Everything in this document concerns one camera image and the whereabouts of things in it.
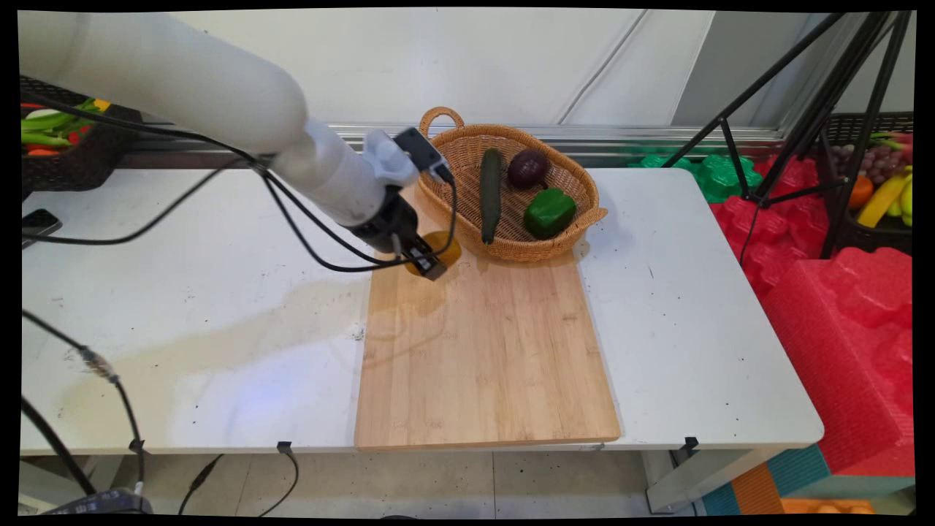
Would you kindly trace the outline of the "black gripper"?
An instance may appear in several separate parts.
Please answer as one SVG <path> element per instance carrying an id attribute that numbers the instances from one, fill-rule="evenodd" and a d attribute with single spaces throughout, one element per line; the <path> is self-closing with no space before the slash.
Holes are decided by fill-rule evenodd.
<path id="1" fill-rule="evenodd" d="M 434 282 L 447 271 L 444 245 L 435 248 L 424 244 L 417 232 L 416 210 L 401 196 L 401 190 L 400 186 L 385 186 L 378 212 L 367 222 L 351 227 L 350 231 L 380 253 L 408 259 L 410 274 Z"/>

